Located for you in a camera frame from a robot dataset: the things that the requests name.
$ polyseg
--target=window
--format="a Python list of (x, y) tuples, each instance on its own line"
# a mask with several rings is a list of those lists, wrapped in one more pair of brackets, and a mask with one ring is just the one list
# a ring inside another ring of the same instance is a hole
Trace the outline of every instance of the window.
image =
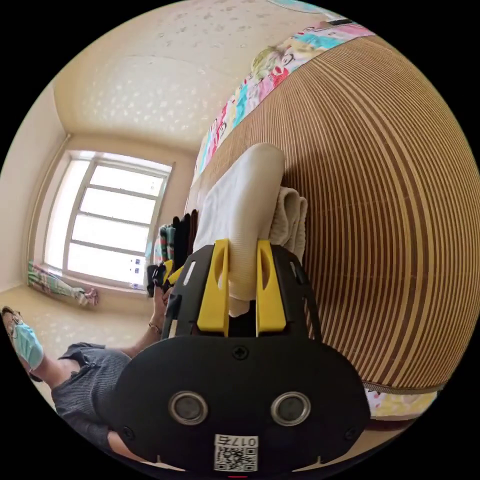
[(43, 262), (65, 276), (143, 288), (171, 167), (72, 152), (48, 221)]

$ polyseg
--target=face mask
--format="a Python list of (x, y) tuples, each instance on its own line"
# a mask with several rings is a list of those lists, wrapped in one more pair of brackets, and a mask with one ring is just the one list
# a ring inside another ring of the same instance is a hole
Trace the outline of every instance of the face mask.
[(12, 340), (15, 351), (32, 370), (36, 370), (44, 359), (44, 349), (35, 332), (25, 323), (13, 325)]

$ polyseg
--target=hand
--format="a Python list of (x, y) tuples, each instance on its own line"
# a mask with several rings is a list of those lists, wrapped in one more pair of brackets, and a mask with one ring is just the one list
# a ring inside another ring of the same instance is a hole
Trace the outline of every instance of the hand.
[(169, 302), (169, 296), (172, 293), (172, 287), (169, 288), (166, 293), (156, 286), (153, 290), (153, 315), (151, 316), (151, 323), (162, 329), (165, 321), (165, 312), (167, 311), (167, 304)]

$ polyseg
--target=hanging clothes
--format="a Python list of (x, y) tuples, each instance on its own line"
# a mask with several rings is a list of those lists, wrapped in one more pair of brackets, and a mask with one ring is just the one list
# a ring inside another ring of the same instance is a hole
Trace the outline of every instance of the hanging clothes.
[(167, 260), (174, 260), (175, 255), (175, 235), (176, 228), (174, 224), (166, 227), (166, 256)]
[(188, 235), (188, 250), (187, 254), (191, 255), (194, 252), (195, 236), (197, 235), (197, 225), (199, 222), (198, 210), (192, 210), (190, 214), (190, 234)]
[(190, 214), (186, 213), (184, 217), (178, 221), (175, 229), (175, 253), (174, 265), (175, 270), (183, 267), (189, 256), (189, 237), (190, 237)]
[(167, 227), (168, 225), (162, 225), (160, 227), (160, 255), (161, 261), (166, 262), (169, 259), (167, 249)]

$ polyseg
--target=bamboo mat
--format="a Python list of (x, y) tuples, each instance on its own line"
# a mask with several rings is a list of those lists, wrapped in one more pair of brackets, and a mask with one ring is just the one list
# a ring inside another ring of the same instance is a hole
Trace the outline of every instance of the bamboo mat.
[(293, 72), (225, 139), (190, 191), (202, 213), (251, 145), (286, 154), (308, 200), (304, 266), (324, 340), (390, 393), (441, 388), (480, 311), (480, 176), (448, 106), (379, 37)]

